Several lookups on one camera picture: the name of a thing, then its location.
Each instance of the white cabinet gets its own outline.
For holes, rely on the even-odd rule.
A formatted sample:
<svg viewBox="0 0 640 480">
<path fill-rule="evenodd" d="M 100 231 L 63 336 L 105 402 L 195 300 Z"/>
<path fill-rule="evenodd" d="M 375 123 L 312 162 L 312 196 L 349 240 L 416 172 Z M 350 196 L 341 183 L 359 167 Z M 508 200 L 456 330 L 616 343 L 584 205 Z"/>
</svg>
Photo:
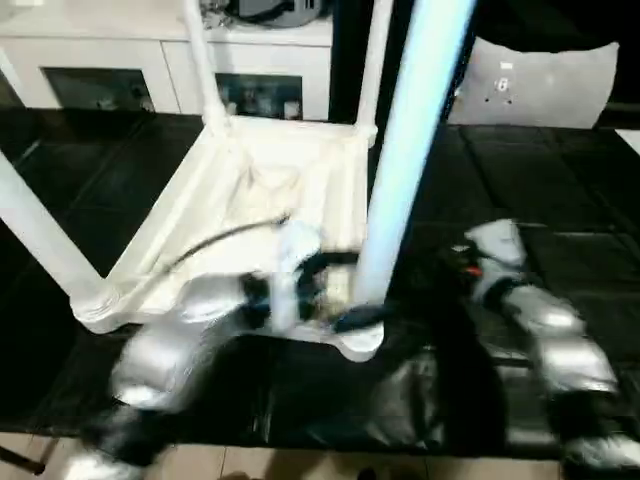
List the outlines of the white cabinet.
<svg viewBox="0 0 640 480">
<path fill-rule="evenodd" d="M 180 112 L 158 41 L 2 38 L 0 48 L 27 107 Z"/>
<path fill-rule="evenodd" d="M 209 45 L 220 94 L 234 113 L 327 120 L 330 47 L 226 42 Z M 202 113 L 189 44 L 163 42 L 162 48 L 181 112 Z"/>
</svg>

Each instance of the black foam mat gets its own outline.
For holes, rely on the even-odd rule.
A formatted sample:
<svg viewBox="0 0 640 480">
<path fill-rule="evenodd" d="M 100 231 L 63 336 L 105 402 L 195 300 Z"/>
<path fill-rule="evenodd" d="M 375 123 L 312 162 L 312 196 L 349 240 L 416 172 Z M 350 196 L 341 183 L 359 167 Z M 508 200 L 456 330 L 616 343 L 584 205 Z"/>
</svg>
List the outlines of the black foam mat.
<svg viewBox="0 0 640 480">
<path fill-rule="evenodd" d="M 18 171 L 105 274 L 197 137 L 200 119 L 30 115 L 24 140 L 5 131 L 0 147 L 18 152 Z M 12 125 L 1 114 L 0 123 Z M 514 217 L 533 271 L 580 309 L 640 405 L 637 162 L 611 132 L 443 127 L 394 273 L 389 298 L 398 313 L 379 355 L 353 364 L 333 347 L 241 339 L 221 355 L 176 438 L 554 457 L 522 339 L 499 317 L 444 301 L 436 254 L 473 225 Z M 11 392 L 0 397 L 0 426 L 77 435 L 109 406 L 109 373 L 135 329 L 84 331 L 65 295 L 6 229 L 0 242 L 10 252 L 2 261 L 0 373 Z"/>
</svg>

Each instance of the black cable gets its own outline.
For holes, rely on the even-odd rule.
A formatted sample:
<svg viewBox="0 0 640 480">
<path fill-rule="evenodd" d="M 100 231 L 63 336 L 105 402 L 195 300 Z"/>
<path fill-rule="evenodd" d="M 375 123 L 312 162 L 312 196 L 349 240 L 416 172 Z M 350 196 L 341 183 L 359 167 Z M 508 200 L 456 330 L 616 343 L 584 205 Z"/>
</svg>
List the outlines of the black cable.
<svg viewBox="0 0 640 480">
<path fill-rule="evenodd" d="M 224 240 L 225 238 L 233 237 L 234 235 L 238 235 L 239 233 L 243 233 L 243 232 L 246 232 L 248 230 L 253 230 L 253 229 L 256 229 L 256 228 L 280 227 L 288 219 L 289 219 L 289 215 L 285 215 L 285 216 L 283 216 L 283 217 L 281 217 L 279 219 L 275 219 L 275 220 L 265 220 L 263 222 L 250 223 L 248 225 L 242 225 L 240 227 L 232 228 L 231 230 L 227 230 L 226 232 L 219 233 L 217 235 L 214 235 L 213 237 L 206 238 L 206 239 L 202 240 L 201 242 L 197 243 L 196 245 L 194 245 L 193 247 L 191 247 L 186 252 L 184 252 L 182 255 L 180 255 L 174 261 L 169 263 L 167 266 L 165 266 L 162 269 L 161 275 L 166 275 L 166 274 L 171 273 L 182 262 L 184 262 L 188 258 L 194 256 L 200 250 L 203 250 L 203 249 L 205 249 L 207 247 L 210 247 L 211 245 L 213 245 L 214 243 L 219 242 L 220 240 Z"/>
</svg>

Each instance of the object on cabinet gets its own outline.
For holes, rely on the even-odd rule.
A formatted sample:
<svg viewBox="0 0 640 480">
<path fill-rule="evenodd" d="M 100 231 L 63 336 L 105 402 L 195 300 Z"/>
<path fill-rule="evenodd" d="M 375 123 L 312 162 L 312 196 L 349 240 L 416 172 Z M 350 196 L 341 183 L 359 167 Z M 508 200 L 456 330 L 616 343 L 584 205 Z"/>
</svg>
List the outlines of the object on cabinet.
<svg viewBox="0 0 640 480">
<path fill-rule="evenodd" d="M 62 108 L 153 112 L 139 70 L 43 67 Z"/>
<path fill-rule="evenodd" d="M 326 13 L 329 0 L 200 0 L 207 26 L 239 21 L 272 28 L 305 25 Z"/>
</svg>

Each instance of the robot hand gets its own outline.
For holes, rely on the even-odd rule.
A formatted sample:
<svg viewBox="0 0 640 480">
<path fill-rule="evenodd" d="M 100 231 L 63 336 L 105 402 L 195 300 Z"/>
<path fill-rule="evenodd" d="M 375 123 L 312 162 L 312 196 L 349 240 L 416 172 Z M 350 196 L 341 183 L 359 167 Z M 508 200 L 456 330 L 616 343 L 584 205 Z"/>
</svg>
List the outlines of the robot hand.
<svg viewBox="0 0 640 480">
<path fill-rule="evenodd" d="M 308 326 L 320 313 L 318 274 L 355 263 L 357 254 L 320 252 L 314 247 L 319 242 L 309 236 L 305 241 L 299 228 L 292 228 L 297 241 L 284 242 L 286 255 L 277 272 L 197 277 L 182 287 L 170 311 L 131 338 L 111 376 L 116 405 L 86 429 L 87 448 L 71 460 L 68 480 L 142 478 L 175 441 L 178 414 L 197 398 L 218 353 L 234 338 L 251 334 L 330 343 L 333 336 L 382 320 L 381 309 L 359 307 L 316 319 L 321 327 Z M 308 248 L 296 250 L 304 244 Z M 322 338 L 310 339 L 309 332 Z"/>
<path fill-rule="evenodd" d="M 499 220 L 468 231 L 447 253 L 465 293 L 515 322 L 529 338 L 563 448 L 565 478 L 640 478 L 636 421 L 602 349 L 578 312 L 532 282 L 516 225 Z"/>
</svg>

